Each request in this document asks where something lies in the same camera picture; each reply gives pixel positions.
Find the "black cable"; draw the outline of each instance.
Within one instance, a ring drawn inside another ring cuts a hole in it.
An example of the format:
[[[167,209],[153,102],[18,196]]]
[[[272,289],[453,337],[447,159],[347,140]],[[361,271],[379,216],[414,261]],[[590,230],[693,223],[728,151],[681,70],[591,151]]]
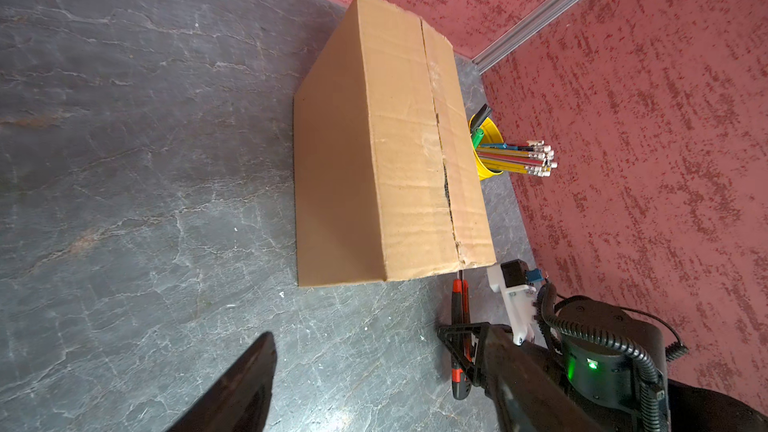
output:
[[[559,312],[560,309],[562,309],[563,307],[565,307],[566,305],[568,305],[571,302],[574,302],[574,301],[577,301],[577,300],[589,299],[589,297],[586,297],[584,295],[574,295],[574,296],[568,297],[568,298],[566,298],[565,296],[560,295],[560,294],[557,294],[557,296],[560,297],[563,300],[561,302],[558,302],[557,305],[554,306],[554,312],[555,313]],[[676,341],[672,342],[671,344],[667,345],[667,347],[664,348],[664,356],[666,357],[667,362],[671,362],[673,360],[677,360],[677,359],[683,357],[684,355],[686,355],[688,353],[689,349],[688,349],[688,347],[685,346],[685,344],[683,344],[683,339],[680,337],[680,334],[677,333],[677,331],[674,329],[674,327],[669,325],[667,322],[661,320],[661,318],[658,318],[656,315],[653,315],[650,312],[645,312],[645,311],[637,310],[636,308],[622,307],[620,305],[615,305],[615,307],[618,307],[618,308],[620,308],[623,311],[635,312],[636,314],[645,315],[646,317],[650,317],[653,320],[658,321],[660,324],[665,326],[670,332],[672,332],[672,335],[674,335]]]
[[[542,310],[541,303],[543,300],[544,300],[544,288],[542,287],[538,290],[538,295],[536,297],[535,307],[537,311]],[[542,331],[542,336],[544,337],[544,342],[546,342],[547,344],[547,351],[549,352],[550,358],[556,364],[562,367],[563,358],[562,358],[562,348],[560,345],[560,341],[557,340],[556,337],[552,335],[552,328],[550,328],[549,325],[547,325],[547,323],[544,322],[541,312],[536,314],[534,319],[538,323],[539,330]]]
[[[655,316],[655,315],[653,315],[653,314],[651,314],[649,312],[639,311],[636,308],[621,307],[620,305],[617,305],[616,307],[619,307],[623,311],[635,312],[636,314],[645,315],[646,317],[650,317],[653,320],[656,320],[656,321],[660,322],[663,326],[665,326],[667,329],[669,329],[670,332],[672,332],[672,334],[674,335],[674,337],[677,339],[678,342],[680,342],[681,344],[683,343],[683,339],[680,338],[680,335],[677,333],[677,331],[674,330],[674,328],[671,325],[669,325],[667,322],[664,322],[663,320],[661,320],[657,316]]]

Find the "yellow cup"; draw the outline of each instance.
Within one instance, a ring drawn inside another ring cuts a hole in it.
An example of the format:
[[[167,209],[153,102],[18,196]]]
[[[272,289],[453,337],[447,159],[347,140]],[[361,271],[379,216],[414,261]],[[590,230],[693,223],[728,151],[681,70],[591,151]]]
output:
[[[480,128],[483,130],[483,133],[485,134],[482,137],[482,140],[480,141],[481,144],[498,144],[498,143],[504,142],[502,133],[496,128],[496,124],[494,124],[492,120],[486,119],[485,122],[483,122],[482,125],[480,125]],[[486,178],[491,178],[501,174],[501,172],[492,172],[488,170],[488,168],[484,166],[483,163],[480,161],[480,158],[478,157],[477,152],[476,151],[473,151],[473,152],[475,153],[475,165],[478,168],[478,177],[480,178],[480,180],[485,180]]]

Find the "white bracket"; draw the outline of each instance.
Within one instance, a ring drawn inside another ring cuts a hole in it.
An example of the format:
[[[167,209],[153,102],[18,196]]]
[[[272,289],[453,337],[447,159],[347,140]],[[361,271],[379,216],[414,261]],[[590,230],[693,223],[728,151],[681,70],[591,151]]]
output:
[[[528,284],[507,287],[504,282],[502,266],[494,264],[487,268],[488,284],[494,292],[501,292],[504,308],[507,309],[509,324],[512,326],[512,341],[517,345],[525,339],[533,341],[534,314],[533,302],[536,299],[536,288]]]

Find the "box flap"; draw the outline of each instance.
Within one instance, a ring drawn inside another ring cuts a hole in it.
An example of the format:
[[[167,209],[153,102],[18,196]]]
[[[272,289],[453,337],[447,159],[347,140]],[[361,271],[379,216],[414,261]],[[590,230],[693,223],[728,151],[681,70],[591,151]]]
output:
[[[424,21],[422,30],[459,264],[461,268],[495,264],[453,47]]]
[[[355,3],[387,279],[456,271],[421,19],[384,0]]]
[[[299,285],[386,279],[357,4],[293,98]]]

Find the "gray marble floor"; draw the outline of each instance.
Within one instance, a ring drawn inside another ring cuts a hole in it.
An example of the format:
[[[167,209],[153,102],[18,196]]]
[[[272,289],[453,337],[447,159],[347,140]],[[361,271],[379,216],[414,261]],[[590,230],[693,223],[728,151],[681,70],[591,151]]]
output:
[[[0,0],[0,429],[163,430],[262,331],[268,430],[496,428],[450,395],[452,277],[296,286],[291,101],[341,16]],[[508,178],[483,191],[498,257],[532,263]],[[503,321],[469,276],[473,317]]]

